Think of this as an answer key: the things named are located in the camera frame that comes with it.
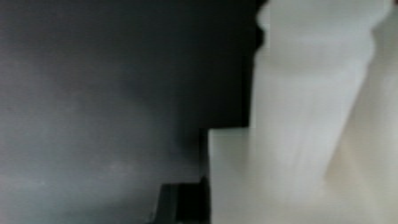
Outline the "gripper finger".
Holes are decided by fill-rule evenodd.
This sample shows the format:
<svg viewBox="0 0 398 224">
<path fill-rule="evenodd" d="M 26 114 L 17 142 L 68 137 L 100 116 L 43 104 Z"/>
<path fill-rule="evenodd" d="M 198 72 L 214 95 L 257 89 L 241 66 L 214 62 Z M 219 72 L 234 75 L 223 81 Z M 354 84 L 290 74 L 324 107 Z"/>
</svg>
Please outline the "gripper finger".
<svg viewBox="0 0 398 224">
<path fill-rule="evenodd" d="M 152 224 L 210 224 L 205 182 L 162 185 Z"/>
</svg>

